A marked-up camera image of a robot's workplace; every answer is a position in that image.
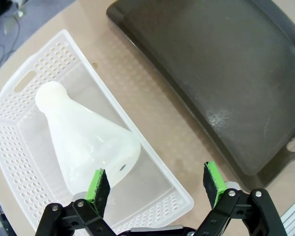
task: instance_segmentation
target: white plastic object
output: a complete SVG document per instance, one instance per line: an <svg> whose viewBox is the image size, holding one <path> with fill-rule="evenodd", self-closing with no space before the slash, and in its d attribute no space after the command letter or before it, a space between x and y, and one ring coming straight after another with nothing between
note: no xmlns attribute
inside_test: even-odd
<svg viewBox="0 0 295 236"><path fill-rule="evenodd" d="M29 72L35 72L35 76L20 83ZM133 227L163 227L193 207L192 198L118 104L69 33L62 30L21 65L0 93L0 166L11 193L34 229L47 204L66 206L73 197L63 180L47 119L34 101L37 90L47 81L60 82L70 98L128 129L141 143L136 165L108 197L104 219L115 233Z"/></svg>
<svg viewBox="0 0 295 236"><path fill-rule="evenodd" d="M59 82L43 84L35 101L47 118L60 169L72 195L87 192L95 170L105 169L112 188L136 164L141 150L136 137L72 100Z"/></svg>

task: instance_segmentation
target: black tray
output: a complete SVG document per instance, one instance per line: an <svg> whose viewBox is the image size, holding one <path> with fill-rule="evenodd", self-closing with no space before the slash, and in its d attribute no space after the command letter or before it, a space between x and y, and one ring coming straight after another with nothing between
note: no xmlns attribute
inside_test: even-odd
<svg viewBox="0 0 295 236"><path fill-rule="evenodd" d="M161 72L244 188L295 159L295 26L270 0L118 0L108 17Z"/></svg>

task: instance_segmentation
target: green foam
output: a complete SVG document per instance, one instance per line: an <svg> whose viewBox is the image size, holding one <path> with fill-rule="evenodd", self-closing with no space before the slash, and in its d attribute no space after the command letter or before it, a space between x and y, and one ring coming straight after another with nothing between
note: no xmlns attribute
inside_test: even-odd
<svg viewBox="0 0 295 236"><path fill-rule="evenodd" d="M221 199L223 193L227 189L227 186L226 186L225 182L223 181L223 178L222 178L220 172L218 171L218 168L217 168L214 161L207 162L206 166L211 174L211 177L214 181L214 185L216 187L217 194L216 194L216 198L215 198L215 202L214 202L214 207L215 207L216 204L218 203L218 201Z"/></svg>
<svg viewBox="0 0 295 236"><path fill-rule="evenodd" d="M96 170L93 176L93 179L89 185L88 192L85 196L85 199L89 202L94 201L96 198L97 189L101 183L102 176L104 174L104 170Z"/></svg>

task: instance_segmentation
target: brown stain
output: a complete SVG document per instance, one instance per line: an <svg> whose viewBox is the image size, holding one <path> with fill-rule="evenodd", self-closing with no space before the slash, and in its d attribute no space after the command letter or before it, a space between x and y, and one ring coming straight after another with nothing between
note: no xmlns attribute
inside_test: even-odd
<svg viewBox="0 0 295 236"><path fill-rule="evenodd" d="M93 65L94 69L98 68L98 64L96 62L93 62L92 65Z"/></svg>

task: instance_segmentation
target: basket hole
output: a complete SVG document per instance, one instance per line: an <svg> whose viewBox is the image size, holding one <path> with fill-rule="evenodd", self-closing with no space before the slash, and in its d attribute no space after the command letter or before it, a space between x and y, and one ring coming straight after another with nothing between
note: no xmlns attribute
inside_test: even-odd
<svg viewBox="0 0 295 236"><path fill-rule="evenodd" d="M30 71L28 72L21 80L20 82L17 84L17 86L14 87L13 91L15 93L20 93L21 91L23 91L23 89L29 84L30 81L32 81L32 79L35 78L35 76L37 75L36 71Z"/></svg>

